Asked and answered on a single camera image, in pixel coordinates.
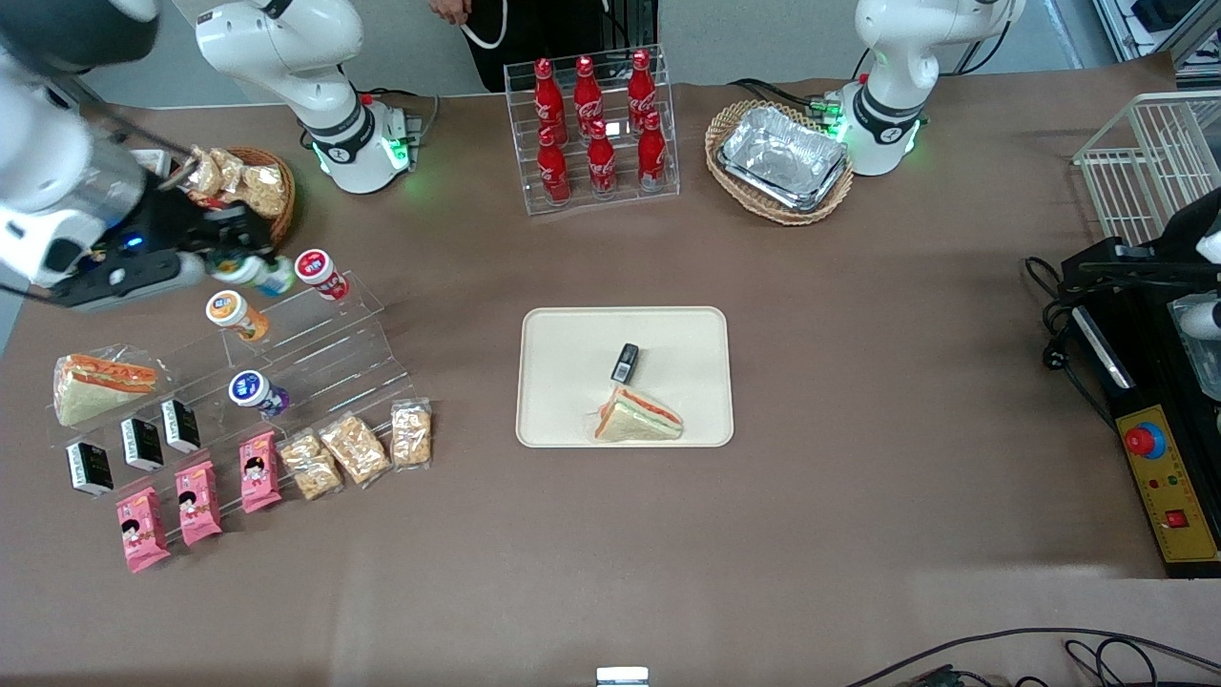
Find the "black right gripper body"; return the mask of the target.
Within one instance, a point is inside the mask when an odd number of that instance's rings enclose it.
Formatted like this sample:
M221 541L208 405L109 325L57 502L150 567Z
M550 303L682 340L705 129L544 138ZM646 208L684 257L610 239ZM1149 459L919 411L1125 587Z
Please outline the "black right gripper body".
M201 279L215 262L247 257L244 221L236 205L149 193L118 222L118 271L123 279Z

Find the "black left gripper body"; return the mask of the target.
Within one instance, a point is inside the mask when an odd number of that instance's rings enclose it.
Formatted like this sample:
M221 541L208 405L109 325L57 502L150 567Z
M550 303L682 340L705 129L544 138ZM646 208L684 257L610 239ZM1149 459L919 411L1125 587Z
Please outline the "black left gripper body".
M1220 187L1177 210L1156 240L1158 277L1219 279L1219 257L1200 253L1201 239L1219 239Z

